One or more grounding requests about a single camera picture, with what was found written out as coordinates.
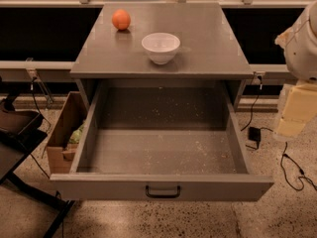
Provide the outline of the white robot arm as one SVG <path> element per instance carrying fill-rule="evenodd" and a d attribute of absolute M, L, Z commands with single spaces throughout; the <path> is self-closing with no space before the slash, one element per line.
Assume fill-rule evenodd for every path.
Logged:
<path fill-rule="evenodd" d="M 317 2 L 309 4 L 275 43 L 283 48 L 287 70 L 297 78 L 280 91 L 273 125 L 274 138 L 286 142 L 317 115 Z"/>

